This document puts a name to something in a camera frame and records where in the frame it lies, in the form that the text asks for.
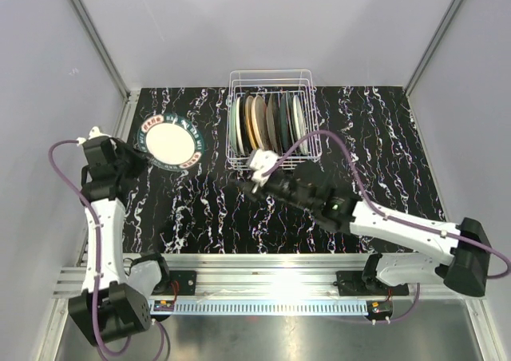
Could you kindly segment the cream pink leaf plate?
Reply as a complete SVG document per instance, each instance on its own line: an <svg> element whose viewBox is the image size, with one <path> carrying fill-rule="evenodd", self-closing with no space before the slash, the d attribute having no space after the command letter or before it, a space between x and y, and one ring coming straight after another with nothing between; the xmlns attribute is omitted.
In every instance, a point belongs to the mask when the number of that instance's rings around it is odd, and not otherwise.
<svg viewBox="0 0 511 361"><path fill-rule="evenodd" d="M271 150L271 142L267 131L267 106L262 96L256 95L252 100L252 128L255 141L259 148Z"/></svg>

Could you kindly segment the large teal bottom plate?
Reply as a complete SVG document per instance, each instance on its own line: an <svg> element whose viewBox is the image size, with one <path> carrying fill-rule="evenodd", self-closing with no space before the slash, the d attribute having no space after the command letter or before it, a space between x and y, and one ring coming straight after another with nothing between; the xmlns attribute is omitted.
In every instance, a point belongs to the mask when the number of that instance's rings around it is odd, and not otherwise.
<svg viewBox="0 0 511 361"><path fill-rule="evenodd" d="M288 91L284 93L284 103L286 108L286 118L287 118L287 136L289 140L289 147L292 147L295 143L295 134L294 134L294 125L293 125L293 116L292 116L292 99L291 95Z"/></svg>

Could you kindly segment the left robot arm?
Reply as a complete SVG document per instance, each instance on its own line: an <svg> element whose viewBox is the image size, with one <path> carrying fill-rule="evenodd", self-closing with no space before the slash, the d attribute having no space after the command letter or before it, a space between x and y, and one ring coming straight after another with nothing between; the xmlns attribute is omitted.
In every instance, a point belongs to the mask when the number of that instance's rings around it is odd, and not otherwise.
<svg viewBox="0 0 511 361"><path fill-rule="evenodd" d="M81 142L86 166L79 197L88 223L89 258L80 295L69 300L71 318L89 343L106 352L109 342L147 331L149 297L172 285L163 256L148 252L125 268L122 237L129 191L148 164L123 141L98 133Z"/></svg>

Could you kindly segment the cream yellow leaf plate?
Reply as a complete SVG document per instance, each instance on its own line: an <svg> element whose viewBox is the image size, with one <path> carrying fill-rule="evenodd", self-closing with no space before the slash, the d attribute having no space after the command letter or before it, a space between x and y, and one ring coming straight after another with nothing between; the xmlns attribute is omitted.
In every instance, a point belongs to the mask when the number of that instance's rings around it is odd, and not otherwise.
<svg viewBox="0 0 511 361"><path fill-rule="evenodd" d="M252 149L258 149L259 145L252 128L252 102L254 97L249 93L244 101L244 122L248 134L248 140Z"/></svg>

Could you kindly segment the white plate dark lettered rim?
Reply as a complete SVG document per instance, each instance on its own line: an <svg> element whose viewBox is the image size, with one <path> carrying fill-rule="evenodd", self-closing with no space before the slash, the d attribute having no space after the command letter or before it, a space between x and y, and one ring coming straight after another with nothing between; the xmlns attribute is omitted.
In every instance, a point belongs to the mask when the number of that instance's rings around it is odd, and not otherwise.
<svg viewBox="0 0 511 361"><path fill-rule="evenodd" d="M175 113L146 119L137 133L137 144L155 166L170 172L197 165L205 150L199 129L189 119Z"/></svg>

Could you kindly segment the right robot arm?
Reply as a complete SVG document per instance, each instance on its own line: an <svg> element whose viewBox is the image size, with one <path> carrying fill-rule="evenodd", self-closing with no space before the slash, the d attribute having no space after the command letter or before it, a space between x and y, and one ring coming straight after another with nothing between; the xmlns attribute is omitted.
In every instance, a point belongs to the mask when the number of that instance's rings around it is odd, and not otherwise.
<svg viewBox="0 0 511 361"><path fill-rule="evenodd" d="M476 220L465 218L461 224L427 220L371 204L346 187L282 173L274 173L264 184L253 180L237 180L234 184L251 200L271 196L307 210L328 232L370 236L411 250L405 255L369 256L362 270L339 276L341 292L377 296L407 284L444 284L465 296L485 295L489 242Z"/></svg>

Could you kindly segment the white watermelon plate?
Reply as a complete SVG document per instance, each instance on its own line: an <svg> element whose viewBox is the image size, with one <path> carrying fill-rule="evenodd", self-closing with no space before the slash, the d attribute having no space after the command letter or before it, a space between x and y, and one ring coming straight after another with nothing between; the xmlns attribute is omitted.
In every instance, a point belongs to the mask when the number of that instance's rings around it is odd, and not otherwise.
<svg viewBox="0 0 511 361"><path fill-rule="evenodd" d="M306 134L306 126L303 115L303 109L299 96L295 94L292 102L292 116L294 123L295 139L299 140Z"/></svg>

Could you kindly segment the brown rimmed plate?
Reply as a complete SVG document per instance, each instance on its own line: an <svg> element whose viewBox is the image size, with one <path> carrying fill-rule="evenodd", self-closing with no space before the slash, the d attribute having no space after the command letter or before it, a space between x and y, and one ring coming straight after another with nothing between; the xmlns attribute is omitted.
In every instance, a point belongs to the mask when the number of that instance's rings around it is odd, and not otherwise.
<svg viewBox="0 0 511 361"><path fill-rule="evenodd" d="M279 134L276 130L276 122L275 122L275 111L276 111L276 102L275 102L275 94L272 93L268 99L267 104L267 112L266 112L266 120L267 120L267 131L268 137L271 143L271 147L273 150L281 154L282 146L279 140Z"/></svg>

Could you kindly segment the mint green floral plate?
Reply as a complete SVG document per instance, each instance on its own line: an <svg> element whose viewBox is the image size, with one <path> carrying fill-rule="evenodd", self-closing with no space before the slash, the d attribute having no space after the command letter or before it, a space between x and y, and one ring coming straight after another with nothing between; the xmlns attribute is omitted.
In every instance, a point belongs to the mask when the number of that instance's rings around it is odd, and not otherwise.
<svg viewBox="0 0 511 361"><path fill-rule="evenodd" d="M236 134L236 110L237 105L239 103L239 98L237 97L232 101L230 110L229 110L229 119L228 119L228 139L231 146L231 151L233 155L236 156L238 153L238 145L237 145L237 134Z"/></svg>

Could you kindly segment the blue blossom branch plate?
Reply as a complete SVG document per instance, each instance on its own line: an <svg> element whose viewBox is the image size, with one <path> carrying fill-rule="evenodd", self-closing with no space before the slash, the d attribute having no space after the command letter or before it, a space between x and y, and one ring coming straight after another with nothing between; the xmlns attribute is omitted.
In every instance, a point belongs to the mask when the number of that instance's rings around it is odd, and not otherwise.
<svg viewBox="0 0 511 361"><path fill-rule="evenodd" d="M287 129L287 99L284 93L279 99L279 119L283 151L286 152L290 148L290 145Z"/></svg>

